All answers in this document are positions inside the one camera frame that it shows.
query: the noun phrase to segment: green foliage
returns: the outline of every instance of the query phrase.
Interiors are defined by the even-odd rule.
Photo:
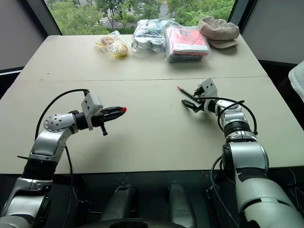
[[[127,14],[131,11],[133,0],[95,0],[97,8],[100,9],[109,19],[112,28],[114,20],[117,20],[125,27],[127,22],[137,19]]]
[[[93,0],[86,0],[86,4],[88,5],[88,6],[92,6],[93,5]]]
[[[108,28],[108,30],[109,32],[117,30],[120,32],[120,34],[133,34],[135,31],[135,27],[132,26],[131,28]]]
[[[185,26],[197,25],[200,18],[213,16],[228,20],[235,0],[168,0],[171,17]]]
[[[54,3],[58,2],[57,0],[45,0],[46,4],[48,7],[50,7],[51,5],[53,5]]]
[[[132,7],[136,15],[141,19],[159,18],[162,0],[133,0]]]
[[[98,35],[109,31],[99,24],[102,13],[94,5],[79,6],[73,0],[48,4],[63,35]]]
[[[121,21],[121,18],[118,14],[114,14],[113,19],[117,20],[117,21]],[[127,14],[125,16],[125,19],[127,20],[127,22],[138,22],[138,20],[139,20],[139,18],[137,16],[132,15],[132,14]]]

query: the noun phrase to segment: bread in plastic bag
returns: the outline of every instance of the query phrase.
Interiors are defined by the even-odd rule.
[[[99,42],[96,42],[96,44],[104,52],[108,52],[114,57],[123,57],[128,55],[128,44],[117,30],[102,37]]]

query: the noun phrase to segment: pink package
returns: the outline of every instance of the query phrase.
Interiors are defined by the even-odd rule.
[[[173,55],[205,56],[210,52],[203,35],[193,28],[171,26],[166,36]]]

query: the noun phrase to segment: white table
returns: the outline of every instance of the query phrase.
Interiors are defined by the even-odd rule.
[[[16,156],[28,156],[42,111],[74,88],[89,88],[105,106],[128,108],[106,123],[108,136],[96,128],[68,139],[75,173],[210,169],[224,135],[214,115],[186,109],[176,89],[193,92],[208,77],[219,96],[244,99],[253,111],[270,167],[303,164],[304,132],[241,36],[234,51],[212,50],[210,59],[178,64],[157,55],[113,59],[95,47],[99,37],[48,37],[0,100],[0,173],[22,172],[25,160]],[[48,114],[80,111],[82,100],[83,93],[67,95]],[[65,153],[57,173],[69,173]]]

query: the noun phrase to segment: bag of items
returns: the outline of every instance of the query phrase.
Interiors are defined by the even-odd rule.
[[[196,27],[166,28],[166,60],[169,62],[200,61],[210,53],[210,47]]]
[[[172,25],[179,25],[179,23],[167,18],[138,21],[133,33],[133,52],[145,52],[146,50],[164,52],[165,37],[163,31]]]

